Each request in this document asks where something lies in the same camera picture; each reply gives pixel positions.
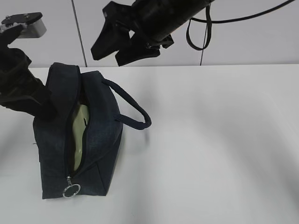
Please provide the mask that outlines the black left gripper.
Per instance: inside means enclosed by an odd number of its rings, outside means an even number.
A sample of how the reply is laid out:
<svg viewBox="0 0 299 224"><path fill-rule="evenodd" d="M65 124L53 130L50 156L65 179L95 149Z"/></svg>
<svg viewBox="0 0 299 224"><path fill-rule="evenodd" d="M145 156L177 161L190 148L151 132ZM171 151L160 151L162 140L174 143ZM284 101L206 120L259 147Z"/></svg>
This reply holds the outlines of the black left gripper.
<svg viewBox="0 0 299 224"><path fill-rule="evenodd" d="M52 120L57 110L50 90L28 70L31 60L18 48L9 48L25 28L8 28L0 33L0 105Z"/></svg>

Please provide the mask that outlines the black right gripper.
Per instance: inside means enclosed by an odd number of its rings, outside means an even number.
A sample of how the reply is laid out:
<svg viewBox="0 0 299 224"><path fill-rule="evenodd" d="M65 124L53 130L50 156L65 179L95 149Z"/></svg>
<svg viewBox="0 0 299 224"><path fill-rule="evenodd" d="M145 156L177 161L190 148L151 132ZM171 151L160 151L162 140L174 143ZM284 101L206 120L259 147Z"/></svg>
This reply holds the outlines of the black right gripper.
<svg viewBox="0 0 299 224"><path fill-rule="evenodd" d="M160 56L159 48L168 48L174 41L171 35L157 41L145 33L137 12L131 6L109 2L103 9L105 23L91 48L94 60L115 55L118 66Z"/></svg>

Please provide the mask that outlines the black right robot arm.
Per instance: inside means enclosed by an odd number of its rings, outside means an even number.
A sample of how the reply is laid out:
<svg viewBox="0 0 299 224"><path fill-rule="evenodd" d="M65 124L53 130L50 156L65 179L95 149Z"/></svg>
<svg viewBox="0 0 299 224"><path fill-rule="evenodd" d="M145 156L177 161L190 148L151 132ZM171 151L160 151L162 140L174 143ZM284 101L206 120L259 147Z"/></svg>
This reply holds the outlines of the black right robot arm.
<svg viewBox="0 0 299 224"><path fill-rule="evenodd" d="M136 0L132 5L109 2L102 10L105 23L91 48L98 61L115 53L119 66L160 55L174 40L172 32L201 10L206 11L207 36L204 47L195 46L189 34L188 44L201 51L208 47L212 35L210 0Z"/></svg>

